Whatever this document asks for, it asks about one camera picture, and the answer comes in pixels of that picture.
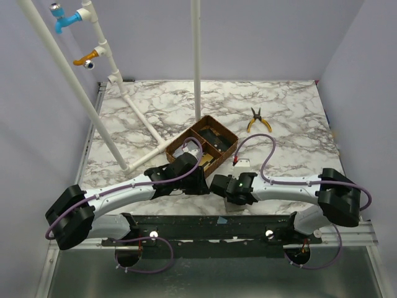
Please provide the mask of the grey card holder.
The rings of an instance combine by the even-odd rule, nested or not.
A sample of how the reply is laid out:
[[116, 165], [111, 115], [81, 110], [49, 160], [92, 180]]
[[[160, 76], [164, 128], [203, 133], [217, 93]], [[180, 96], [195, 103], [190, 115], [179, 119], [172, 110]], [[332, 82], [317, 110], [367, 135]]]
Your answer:
[[246, 205], [237, 205], [227, 201], [227, 198], [223, 199], [225, 205], [226, 214], [236, 214], [237, 212], [243, 212], [246, 210]]

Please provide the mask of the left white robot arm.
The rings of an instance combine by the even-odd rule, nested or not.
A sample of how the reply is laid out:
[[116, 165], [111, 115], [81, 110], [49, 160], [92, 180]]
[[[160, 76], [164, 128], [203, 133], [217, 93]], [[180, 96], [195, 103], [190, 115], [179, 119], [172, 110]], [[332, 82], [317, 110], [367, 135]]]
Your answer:
[[72, 185], [46, 211], [49, 228], [45, 238], [55, 240], [61, 250], [71, 249], [88, 238], [121, 240], [130, 233], [131, 221], [126, 215], [108, 217], [109, 212], [132, 203], [170, 196], [177, 190], [187, 195], [210, 192], [203, 167], [190, 153], [103, 189], [83, 191], [79, 185]]

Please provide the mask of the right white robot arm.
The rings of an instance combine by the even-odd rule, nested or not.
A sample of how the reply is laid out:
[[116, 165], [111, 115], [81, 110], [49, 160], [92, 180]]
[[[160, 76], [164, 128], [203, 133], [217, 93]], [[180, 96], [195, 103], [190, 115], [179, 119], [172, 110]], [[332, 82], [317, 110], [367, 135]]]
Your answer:
[[290, 216], [289, 232], [302, 237], [331, 224], [357, 227], [360, 221], [360, 190], [331, 168], [299, 181], [288, 177], [261, 177], [253, 172], [241, 173], [237, 178], [217, 174], [210, 192], [236, 205], [269, 200], [307, 203], [309, 208]]

